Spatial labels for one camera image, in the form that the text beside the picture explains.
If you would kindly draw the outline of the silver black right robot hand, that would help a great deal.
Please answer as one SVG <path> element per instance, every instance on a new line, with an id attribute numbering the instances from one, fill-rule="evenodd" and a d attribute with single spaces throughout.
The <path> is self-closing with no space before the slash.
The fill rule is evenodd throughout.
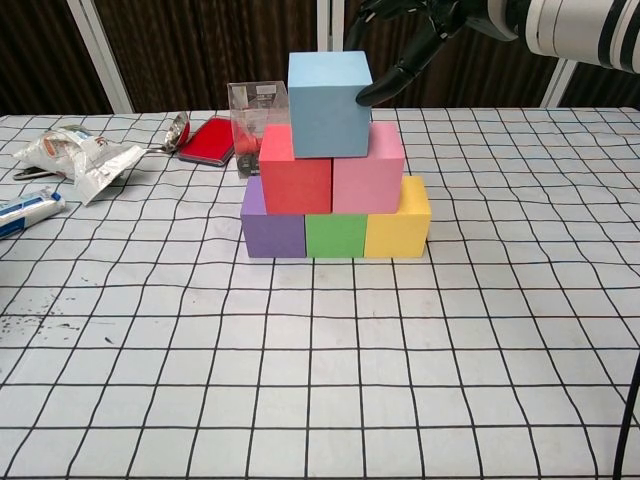
<path id="1" fill-rule="evenodd" d="M 344 40 L 345 51 L 357 50 L 376 20 L 419 14 L 425 24 L 406 46 L 400 59 L 381 78 L 363 88 L 356 102 L 370 107 L 404 90 L 431 62 L 445 43 L 468 26 L 500 41 L 513 41 L 526 24 L 527 1 L 363 1 Z"/>

